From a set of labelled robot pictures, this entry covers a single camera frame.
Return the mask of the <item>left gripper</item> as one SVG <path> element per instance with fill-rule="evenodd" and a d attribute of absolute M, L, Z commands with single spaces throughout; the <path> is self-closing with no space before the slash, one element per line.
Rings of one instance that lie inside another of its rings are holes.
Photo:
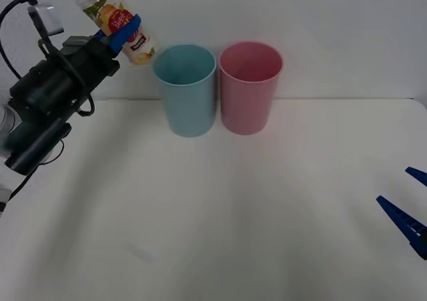
<path fill-rule="evenodd" d="M 61 52 L 84 80 L 87 89 L 95 89 L 106 77 L 112 77 L 120 68 L 115 56 L 133 37 L 141 24 L 136 14 L 123 28 L 108 37 L 99 30 L 93 36 L 71 36 L 62 43 Z"/>

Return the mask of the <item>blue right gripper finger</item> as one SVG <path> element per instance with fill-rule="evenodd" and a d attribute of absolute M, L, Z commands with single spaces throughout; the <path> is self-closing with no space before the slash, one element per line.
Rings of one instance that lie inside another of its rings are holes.
<path fill-rule="evenodd" d="M 426 260 L 426 226 L 395 206 L 383 196 L 378 196 L 376 201 L 403 233 L 417 255 L 419 255 L 423 260 Z"/>
<path fill-rule="evenodd" d="M 405 169 L 405 172 L 407 174 L 409 174 L 410 176 L 412 176 L 413 178 L 415 178 L 416 180 L 418 180 L 424 186 L 427 186 L 427 173 L 426 172 L 417 170 L 417 169 L 412 168 L 412 167 L 407 167 Z"/>

